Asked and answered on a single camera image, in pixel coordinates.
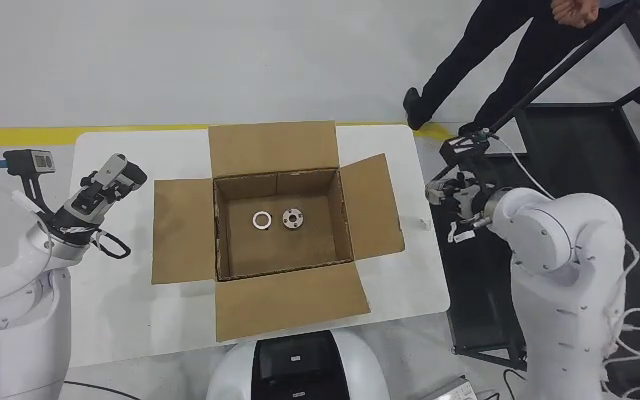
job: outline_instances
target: white table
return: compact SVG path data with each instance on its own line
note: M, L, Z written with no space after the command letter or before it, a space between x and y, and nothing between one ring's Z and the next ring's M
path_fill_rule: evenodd
M357 262L371 313L256 338L284 336L443 312L449 294L411 130L338 127L340 164L386 153L406 250ZM206 130L87 133L75 149L71 193L113 153L149 181L107 214L103 228L133 253L113 260L91 250L72 269L72 366L230 344L215 341L214 283L151 285L154 179L211 177Z

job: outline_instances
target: black shoe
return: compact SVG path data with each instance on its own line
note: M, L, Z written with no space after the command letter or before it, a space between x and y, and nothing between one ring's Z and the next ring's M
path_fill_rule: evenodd
M422 98L416 88L407 90L407 94L404 95L404 100L402 101L402 107L407 112L407 125L414 131L422 128L422 125L429 122L433 116L425 114Z

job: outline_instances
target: cardboard box flap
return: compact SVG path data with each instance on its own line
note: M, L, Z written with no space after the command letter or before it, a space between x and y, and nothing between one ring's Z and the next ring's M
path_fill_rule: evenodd
M151 283L215 277L213 181L155 181Z
M209 148L214 178L339 166L333 121L211 126Z
M340 169L357 260L404 250L387 158L378 154Z
M218 282L216 340L370 312L354 263Z

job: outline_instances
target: gray floor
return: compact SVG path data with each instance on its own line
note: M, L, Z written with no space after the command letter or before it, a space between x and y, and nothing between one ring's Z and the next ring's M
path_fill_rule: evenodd
M428 79L461 36L477 3L3 2L0 127L402 121L404 91ZM456 126L472 119L500 82L522 33L471 73L435 120ZM640 52L621 30L541 101L615 100L640 85L639 67ZM640 107L627 112L640 126ZM513 125L503 134L521 148ZM58 207L68 195L73 146L48 149L54 152L58 172L41 180L47 201ZM0 174L0 187L18 189L20 184ZM13 207L0 195L0 265L16 254L16 232L32 223ZM502 368L449 352L444 314L357 330L380 359L393 399L417 400L459 374L467 374L476 391L494 389L506 395ZM210 373L225 350L76 368L68 378L145 399L203 399ZM65 387L61 396L84 398L113 397L77 387Z

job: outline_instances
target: person's hand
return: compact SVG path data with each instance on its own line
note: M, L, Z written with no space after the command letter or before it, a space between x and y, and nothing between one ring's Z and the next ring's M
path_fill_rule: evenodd
M552 0L551 9L560 25L582 29L598 19L600 0Z

